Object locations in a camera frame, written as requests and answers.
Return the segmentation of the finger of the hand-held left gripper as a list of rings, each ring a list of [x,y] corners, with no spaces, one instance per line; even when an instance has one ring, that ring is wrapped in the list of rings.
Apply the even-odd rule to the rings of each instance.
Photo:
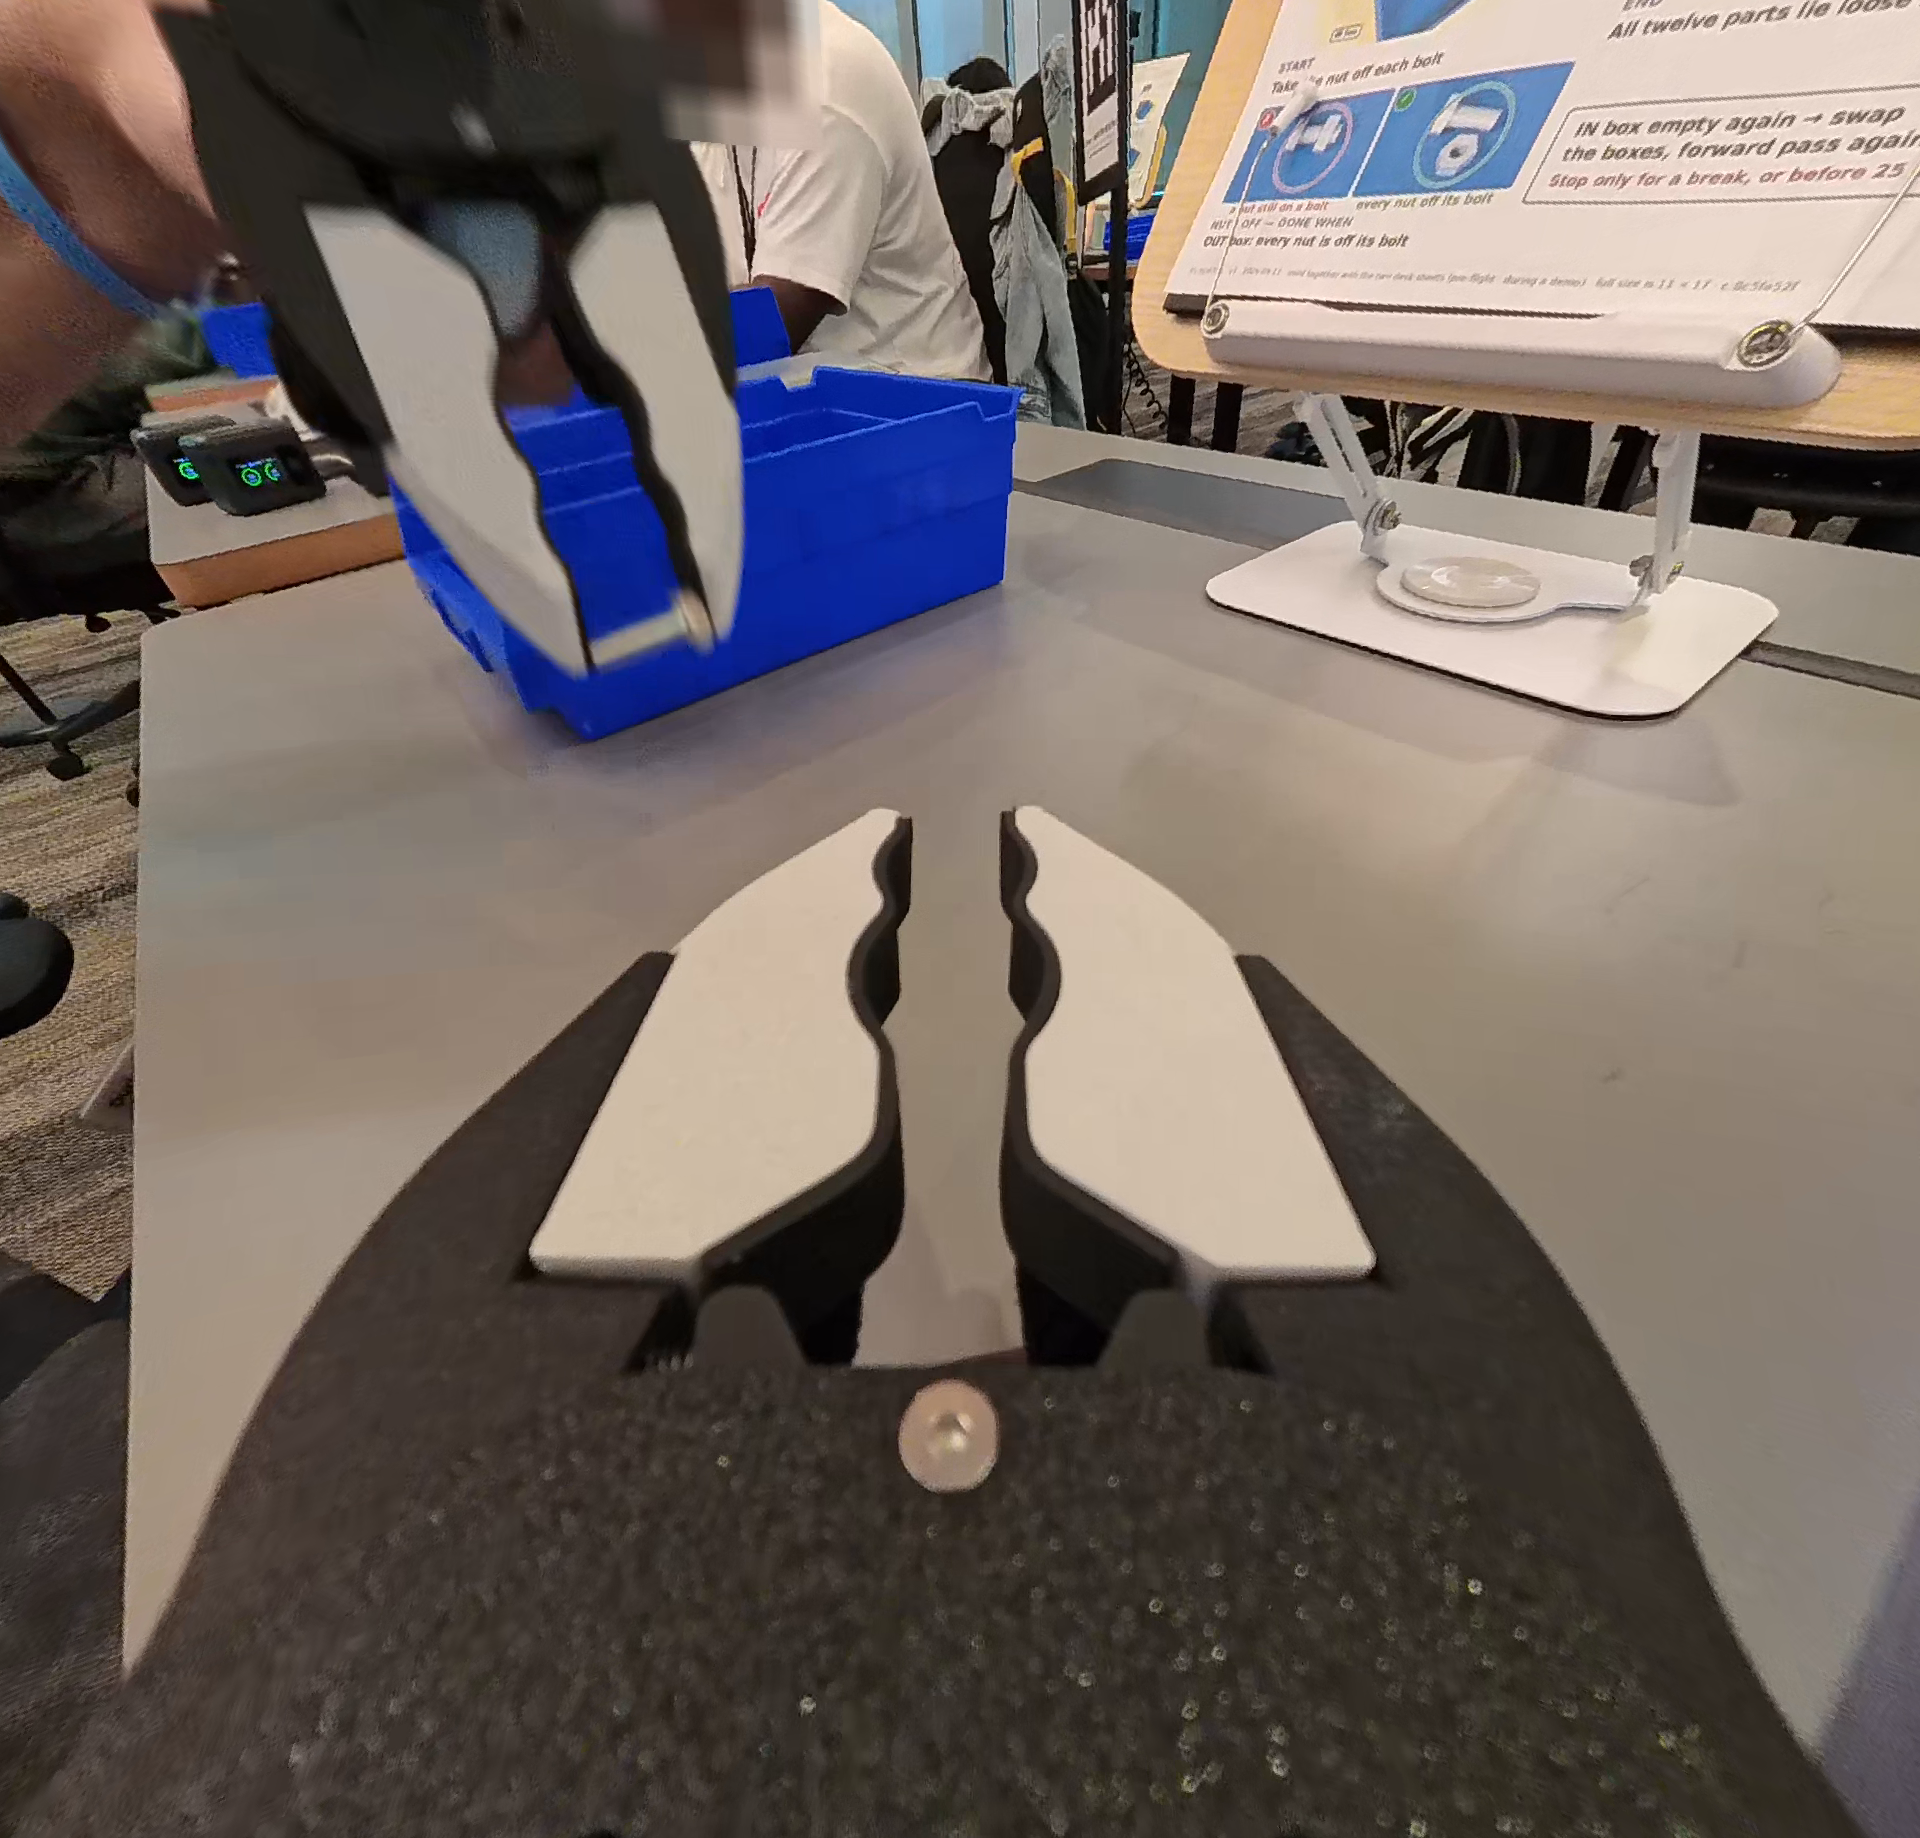
[[[611,203],[588,220],[564,259],[559,343],[588,395],[627,422],[676,591],[707,601],[725,642],[747,549],[733,373],[715,350],[659,205]]]
[[[307,224],[386,418],[390,477],[501,618],[588,674],[581,599],[497,404],[499,341],[478,278],[374,207],[313,205]]]

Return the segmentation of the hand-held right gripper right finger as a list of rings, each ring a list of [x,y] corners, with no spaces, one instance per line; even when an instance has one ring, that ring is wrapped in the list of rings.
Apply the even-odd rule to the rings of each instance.
[[[1380,1257],[1285,1053],[1279,980],[1040,806],[1001,819],[1001,1217],[1035,1366],[1278,1366]]]

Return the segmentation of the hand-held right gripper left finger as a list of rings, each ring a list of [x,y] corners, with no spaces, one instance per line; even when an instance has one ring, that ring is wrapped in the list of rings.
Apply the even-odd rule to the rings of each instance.
[[[904,1217],[900,926],[916,829],[867,812],[676,946],[530,1243],[554,1281],[690,1306],[772,1294],[814,1364],[853,1362]]]

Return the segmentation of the long thin silver bolt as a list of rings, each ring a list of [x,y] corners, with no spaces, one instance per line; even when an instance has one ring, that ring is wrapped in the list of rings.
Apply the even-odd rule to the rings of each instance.
[[[715,623],[707,601],[697,591],[681,587],[660,613],[589,641],[588,656],[589,666],[603,673],[672,646],[709,654],[722,636],[725,632]]]

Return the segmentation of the person's left forearm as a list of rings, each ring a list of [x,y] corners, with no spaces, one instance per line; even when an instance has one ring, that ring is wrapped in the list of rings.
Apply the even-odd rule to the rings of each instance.
[[[227,236],[161,26],[208,0],[3,0],[5,145],[69,224],[156,302],[195,297]],[[144,326],[3,214],[3,442],[11,448]]]

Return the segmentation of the wood-edged grey desk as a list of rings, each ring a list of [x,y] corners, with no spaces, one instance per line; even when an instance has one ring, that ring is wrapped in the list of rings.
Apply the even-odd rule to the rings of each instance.
[[[185,605],[236,601],[404,556],[392,501],[352,477],[333,480],[326,499],[257,516],[183,506],[155,474],[144,483],[151,559]]]

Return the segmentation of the blue wristband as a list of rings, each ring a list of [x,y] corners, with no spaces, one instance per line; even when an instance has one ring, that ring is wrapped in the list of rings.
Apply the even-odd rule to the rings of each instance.
[[[37,177],[20,162],[11,145],[3,145],[3,201],[6,212],[37,236],[71,273],[95,288],[107,304],[137,320],[155,320],[168,313],[168,304],[152,299],[122,278],[92,247],[69,224],[63,212],[41,191]]]

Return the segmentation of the blue denim jacket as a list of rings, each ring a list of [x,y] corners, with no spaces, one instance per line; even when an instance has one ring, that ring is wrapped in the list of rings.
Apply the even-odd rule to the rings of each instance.
[[[1021,413],[1090,424],[1081,328],[1045,84],[977,55],[922,92],[922,131],[947,228],[981,319],[993,376]]]

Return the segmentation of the black framed marker sign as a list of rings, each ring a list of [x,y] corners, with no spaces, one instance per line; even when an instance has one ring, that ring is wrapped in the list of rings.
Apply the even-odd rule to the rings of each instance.
[[[1072,0],[1077,196],[1087,207],[1130,173],[1134,16],[1130,0]]]

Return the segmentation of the white document stand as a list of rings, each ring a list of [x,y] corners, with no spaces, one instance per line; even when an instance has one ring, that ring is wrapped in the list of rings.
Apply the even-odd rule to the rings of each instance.
[[[1690,579],[1706,437],[1917,450],[1917,334],[1813,316],[1518,314],[1209,296],[1166,304],[1191,218],[1250,97],[1281,0],[1232,0],[1139,281],[1140,343],[1169,370],[1292,401],[1349,509],[1209,583],[1274,625],[1600,719],[1690,704],[1780,611]],[[1631,424],[1652,435],[1651,543],[1626,560],[1430,529],[1366,465],[1344,398]]]

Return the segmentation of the instruction sheet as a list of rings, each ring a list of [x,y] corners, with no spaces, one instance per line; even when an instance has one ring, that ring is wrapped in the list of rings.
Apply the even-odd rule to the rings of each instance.
[[[1166,304],[1917,334],[1919,0],[1281,0]]]

